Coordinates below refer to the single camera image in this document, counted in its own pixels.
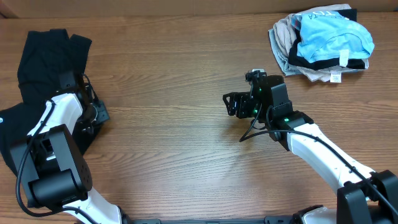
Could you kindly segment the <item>black t-shirt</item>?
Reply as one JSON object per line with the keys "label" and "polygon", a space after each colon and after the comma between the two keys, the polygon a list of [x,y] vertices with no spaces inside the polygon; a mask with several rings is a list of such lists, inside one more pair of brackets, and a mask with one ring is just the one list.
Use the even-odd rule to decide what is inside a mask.
{"label": "black t-shirt", "polygon": [[91,43],[80,35],[69,36],[65,29],[28,33],[17,71],[22,103],[1,110],[1,155],[15,175],[11,144],[27,136],[37,124],[45,101],[61,89],[61,73],[85,71]]}

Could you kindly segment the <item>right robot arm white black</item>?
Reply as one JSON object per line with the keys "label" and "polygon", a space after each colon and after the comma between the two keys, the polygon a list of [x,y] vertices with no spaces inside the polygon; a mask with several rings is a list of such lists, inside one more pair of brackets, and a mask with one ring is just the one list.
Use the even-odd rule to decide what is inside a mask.
{"label": "right robot arm white black", "polygon": [[262,134],[303,159],[334,191],[337,208],[301,210],[293,223],[397,223],[397,176],[376,172],[329,140],[303,112],[295,111],[284,84],[252,85],[223,95],[228,114],[264,123]]}

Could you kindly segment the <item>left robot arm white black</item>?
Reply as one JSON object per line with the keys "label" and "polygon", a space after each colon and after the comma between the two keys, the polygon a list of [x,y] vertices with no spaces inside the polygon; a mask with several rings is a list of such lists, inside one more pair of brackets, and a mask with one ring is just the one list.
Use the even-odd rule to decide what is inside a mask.
{"label": "left robot arm white black", "polygon": [[55,96],[45,105],[39,122],[11,147],[20,208],[32,217],[65,212],[82,223],[131,223],[119,206],[93,187],[88,164],[72,136],[83,115],[76,94]]}

